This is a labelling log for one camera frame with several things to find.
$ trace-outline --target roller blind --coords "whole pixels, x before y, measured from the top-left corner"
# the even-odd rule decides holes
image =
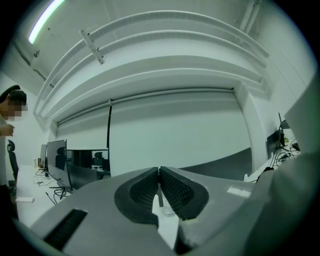
[[[226,92],[181,93],[116,104],[110,122],[111,176],[195,166],[250,147],[241,109]]]
[[[67,140],[68,150],[107,148],[109,107],[78,116],[59,125],[57,140]]]

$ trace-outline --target computer monitor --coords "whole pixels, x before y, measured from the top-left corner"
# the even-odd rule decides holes
[[[72,181],[72,187],[76,190],[98,180],[98,173],[95,169],[74,166],[69,162],[67,163],[67,166]]]
[[[49,175],[71,191],[72,184],[67,165],[67,140],[48,142],[46,153]]]
[[[40,151],[40,159],[41,159],[41,168],[45,168],[45,162],[46,162],[46,152],[47,152],[47,144],[41,145],[41,151]]]

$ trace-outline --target fluorescent light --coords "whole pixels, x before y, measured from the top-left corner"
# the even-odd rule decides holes
[[[31,44],[34,43],[36,40],[41,28],[46,23],[47,19],[51,16],[51,14],[61,5],[65,0],[53,0],[52,3],[45,9],[45,11],[42,13],[41,17],[36,22],[34,28],[31,31],[31,34],[29,36],[29,42]]]

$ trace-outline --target person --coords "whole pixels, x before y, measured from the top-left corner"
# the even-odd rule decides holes
[[[7,124],[9,118],[20,117],[27,105],[27,95],[19,85],[8,88],[0,96],[0,204],[7,206],[11,217],[16,217],[6,185],[6,137],[14,135],[15,127]]]

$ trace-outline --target black vent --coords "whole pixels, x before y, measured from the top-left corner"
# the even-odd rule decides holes
[[[191,187],[165,171],[161,172],[161,188],[175,213],[179,212],[195,195]]]
[[[46,237],[45,241],[61,251],[86,215],[87,212],[83,210],[73,209]]]
[[[158,168],[153,167],[120,185],[114,193],[114,202],[118,210],[132,222],[158,227],[158,217],[152,213],[157,190]]]
[[[209,200],[204,186],[167,167],[160,168],[159,183],[173,211],[182,220],[196,218]]]
[[[158,190],[158,171],[134,184],[130,189],[130,197],[141,207],[152,212],[155,194]]]

